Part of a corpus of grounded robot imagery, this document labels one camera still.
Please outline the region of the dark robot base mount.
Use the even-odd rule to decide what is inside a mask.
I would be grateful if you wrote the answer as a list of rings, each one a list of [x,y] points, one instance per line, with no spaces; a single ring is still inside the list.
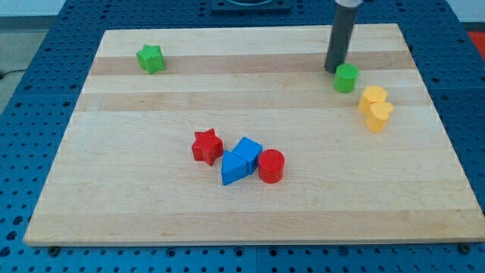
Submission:
[[[212,13],[291,11],[293,0],[210,0]]]

